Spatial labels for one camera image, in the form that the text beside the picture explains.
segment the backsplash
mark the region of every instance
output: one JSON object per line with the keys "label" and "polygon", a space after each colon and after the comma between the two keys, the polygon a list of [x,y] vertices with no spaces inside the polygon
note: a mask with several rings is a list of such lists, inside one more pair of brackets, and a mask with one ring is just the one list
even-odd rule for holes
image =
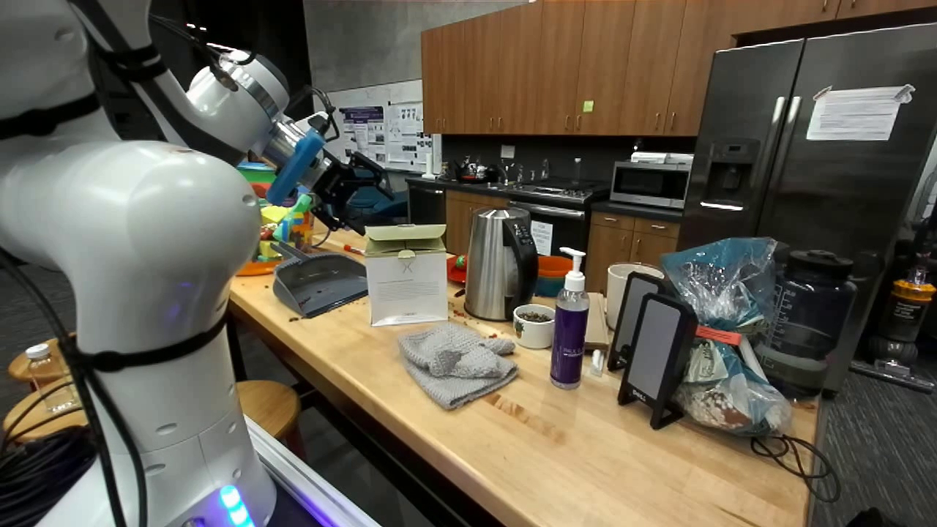
{"label": "backsplash", "polygon": [[[626,161],[634,155],[635,139],[492,139],[492,136],[445,136],[443,139],[443,161],[449,177],[454,177],[458,164],[465,159],[477,159],[484,164],[500,164],[500,146],[516,151],[516,164],[522,177],[541,174],[547,161],[547,174],[555,183],[574,180],[574,159],[582,164],[582,180],[609,183],[613,164]],[[641,139],[641,151],[653,154],[694,154],[691,139]]]}

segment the refrigerator door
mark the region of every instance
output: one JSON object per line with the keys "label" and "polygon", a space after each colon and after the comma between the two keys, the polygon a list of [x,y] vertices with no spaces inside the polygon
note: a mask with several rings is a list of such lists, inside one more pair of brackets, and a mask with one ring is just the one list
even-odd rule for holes
{"label": "refrigerator door", "polygon": [[[830,392],[850,373],[904,208],[935,145],[935,64],[937,25],[812,39],[803,52],[792,107],[793,127],[781,133],[759,233],[800,250],[831,250],[856,260],[859,297],[837,351],[830,357]],[[824,113],[827,123],[853,121],[853,130],[861,130],[861,113],[844,107],[841,114],[830,114],[830,107],[820,110],[824,96],[856,89],[904,89],[900,92],[904,107],[900,107],[890,139],[809,136],[812,118],[820,123]]]}
{"label": "refrigerator door", "polygon": [[755,234],[800,57],[803,41],[714,52],[679,250]]}

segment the white cup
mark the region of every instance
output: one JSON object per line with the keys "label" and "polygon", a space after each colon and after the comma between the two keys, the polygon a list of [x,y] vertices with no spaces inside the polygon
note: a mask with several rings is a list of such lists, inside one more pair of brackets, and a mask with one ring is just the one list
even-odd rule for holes
{"label": "white cup", "polygon": [[524,348],[550,348],[555,345],[555,307],[550,304],[519,304],[516,334]]}
{"label": "white cup", "polygon": [[666,274],[660,274],[656,268],[613,265],[613,268],[606,269],[606,326],[609,326],[609,328],[617,326],[622,297],[625,297],[626,279],[631,279],[634,274],[645,274],[645,276],[666,279]]}

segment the stainless steel refrigerator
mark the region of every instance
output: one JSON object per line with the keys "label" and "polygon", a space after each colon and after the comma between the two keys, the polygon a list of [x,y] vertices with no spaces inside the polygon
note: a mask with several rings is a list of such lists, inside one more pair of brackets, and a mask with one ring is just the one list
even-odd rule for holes
{"label": "stainless steel refrigerator", "polygon": [[853,259],[859,293],[827,392],[846,377],[902,225],[931,192],[935,133],[937,25],[711,58],[679,247],[768,234]]}

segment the butcher block counter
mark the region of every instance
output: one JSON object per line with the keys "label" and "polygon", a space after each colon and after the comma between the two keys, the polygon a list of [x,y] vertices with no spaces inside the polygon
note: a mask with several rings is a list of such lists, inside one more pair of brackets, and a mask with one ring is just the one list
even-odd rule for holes
{"label": "butcher block counter", "polygon": [[[364,247],[354,234],[333,234],[331,243]],[[506,323],[477,323],[461,304],[454,293],[451,323],[514,338]],[[582,370],[576,389],[557,389],[550,356],[516,348],[519,377],[509,388],[445,413],[414,383],[396,344],[421,328],[372,328],[369,298],[300,320],[272,297],[272,279],[234,279],[231,313],[265,328],[288,348],[292,370],[339,389],[500,525],[723,527],[809,519],[806,483],[755,457],[746,440],[691,418],[653,430],[645,404],[617,408],[622,375]],[[815,430],[817,408],[796,408],[789,433],[815,443]]]}

